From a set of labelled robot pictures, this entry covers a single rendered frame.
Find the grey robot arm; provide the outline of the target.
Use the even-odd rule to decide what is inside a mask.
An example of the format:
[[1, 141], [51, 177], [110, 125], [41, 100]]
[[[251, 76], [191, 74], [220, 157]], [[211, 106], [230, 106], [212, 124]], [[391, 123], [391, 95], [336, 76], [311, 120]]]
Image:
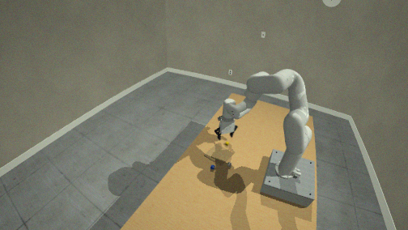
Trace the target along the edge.
[[275, 172], [285, 179], [300, 176], [296, 166], [312, 138], [312, 131], [306, 126], [309, 114], [303, 79], [294, 70], [285, 69], [273, 75], [256, 73], [248, 78], [246, 85], [243, 102], [236, 105], [233, 99], [226, 99], [223, 102], [223, 114], [218, 120], [231, 122], [234, 118], [240, 119], [254, 107], [262, 94], [279, 94], [288, 89], [290, 112], [283, 121], [287, 149], [281, 161], [275, 165]]

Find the tan textured mat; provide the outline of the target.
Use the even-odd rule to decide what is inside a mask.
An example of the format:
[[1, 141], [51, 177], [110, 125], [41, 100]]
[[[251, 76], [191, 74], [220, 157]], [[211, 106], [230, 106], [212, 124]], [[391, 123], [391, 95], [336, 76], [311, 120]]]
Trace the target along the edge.
[[233, 154], [231, 151], [216, 144], [204, 156], [222, 166]]

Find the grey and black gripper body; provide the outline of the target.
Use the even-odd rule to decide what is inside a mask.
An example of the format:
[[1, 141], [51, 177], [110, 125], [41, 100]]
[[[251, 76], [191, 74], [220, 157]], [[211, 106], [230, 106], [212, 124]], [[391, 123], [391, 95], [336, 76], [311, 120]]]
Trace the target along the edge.
[[219, 127], [220, 127], [220, 134], [231, 133], [235, 130], [235, 119], [231, 121], [231, 123], [223, 121], [221, 119], [219, 123]]

